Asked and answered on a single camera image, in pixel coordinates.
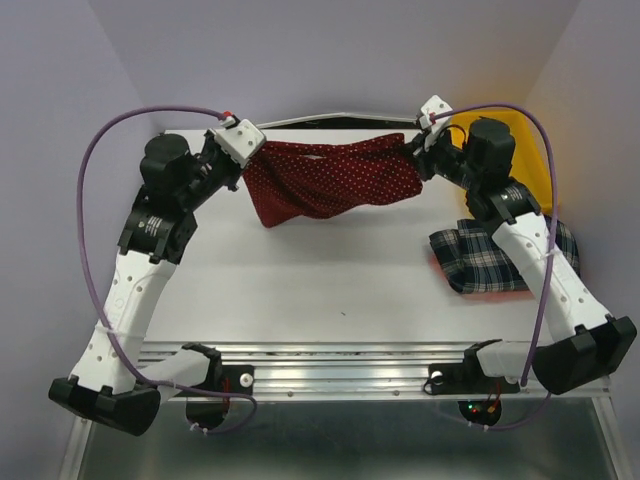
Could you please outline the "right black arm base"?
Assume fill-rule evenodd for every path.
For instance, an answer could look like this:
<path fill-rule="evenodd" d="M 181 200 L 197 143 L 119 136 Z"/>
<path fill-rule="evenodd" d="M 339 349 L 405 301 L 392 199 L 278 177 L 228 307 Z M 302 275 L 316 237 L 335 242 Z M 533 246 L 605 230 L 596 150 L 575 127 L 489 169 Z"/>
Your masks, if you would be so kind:
<path fill-rule="evenodd" d="M 480 399 L 459 401 L 458 408 L 467 422 L 490 428 L 500 420 L 502 395 L 517 394 L 520 386 L 505 376 L 485 374 L 477 355 L 479 347 L 467 348 L 459 362 L 431 364 L 422 390 L 430 396 L 480 395 Z"/>

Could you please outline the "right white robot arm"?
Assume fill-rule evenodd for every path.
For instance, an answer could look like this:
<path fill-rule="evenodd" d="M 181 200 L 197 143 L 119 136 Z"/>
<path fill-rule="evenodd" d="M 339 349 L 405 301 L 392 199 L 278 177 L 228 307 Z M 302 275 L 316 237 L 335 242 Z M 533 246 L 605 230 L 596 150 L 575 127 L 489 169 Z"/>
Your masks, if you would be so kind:
<path fill-rule="evenodd" d="M 636 339 L 636 326 L 591 294 L 530 190 L 511 176 L 516 141 L 509 127 L 476 119 L 457 147 L 451 132 L 435 124 L 406 148 L 422 180 L 439 175 L 465 190 L 469 212 L 535 296 L 552 338 L 535 347 L 504 340 L 473 345 L 460 366 L 463 384 L 482 390 L 495 378 L 528 371 L 548 392 L 562 395 L 614 373 Z"/>

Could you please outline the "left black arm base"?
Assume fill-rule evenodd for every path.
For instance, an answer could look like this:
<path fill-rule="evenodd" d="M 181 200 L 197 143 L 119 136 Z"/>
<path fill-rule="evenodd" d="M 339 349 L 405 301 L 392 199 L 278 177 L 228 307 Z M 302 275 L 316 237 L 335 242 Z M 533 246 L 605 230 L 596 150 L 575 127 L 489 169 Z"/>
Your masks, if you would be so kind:
<path fill-rule="evenodd" d="M 226 366 L 222 354 L 201 344 L 187 344 L 161 369 L 168 381 L 162 399 L 185 397 L 185 417 L 205 436 L 231 433 L 246 426 L 257 412 L 253 398 L 254 368 Z"/>

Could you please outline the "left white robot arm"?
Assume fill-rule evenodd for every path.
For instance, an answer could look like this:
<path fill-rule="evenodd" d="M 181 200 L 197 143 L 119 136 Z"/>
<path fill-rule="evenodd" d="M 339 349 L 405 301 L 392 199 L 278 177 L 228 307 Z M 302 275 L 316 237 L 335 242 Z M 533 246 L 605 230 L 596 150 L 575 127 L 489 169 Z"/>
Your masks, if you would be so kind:
<path fill-rule="evenodd" d="M 196 210 L 221 188 L 234 190 L 260 142 L 239 129 L 208 131 L 194 154 L 178 134 L 144 147 L 142 186 L 118 240 L 116 267 L 99 319 L 71 373 L 52 381 L 50 400 L 75 415 L 140 436 L 160 406 L 181 392 L 208 396 L 211 411 L 193 411 L 192 429 L 223 430 L 233 393 L 214 348 L 187 343 L 169 359 L 137 369 L 157 302 L 197 229 Z"/>

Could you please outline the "red polka dot skirt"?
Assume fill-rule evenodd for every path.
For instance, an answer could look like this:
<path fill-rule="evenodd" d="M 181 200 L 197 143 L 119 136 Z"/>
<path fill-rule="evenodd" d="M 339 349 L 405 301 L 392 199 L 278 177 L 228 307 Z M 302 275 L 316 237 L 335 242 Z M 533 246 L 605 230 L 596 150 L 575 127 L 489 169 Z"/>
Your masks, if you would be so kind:
<path fill-rule="evenodd" d="M 296 217 L 325 220 L 363 205 L 387 206 L 423 189 L 399 133 L 342 145 L 269 141 L 243 180 L 266 228 Z"/>

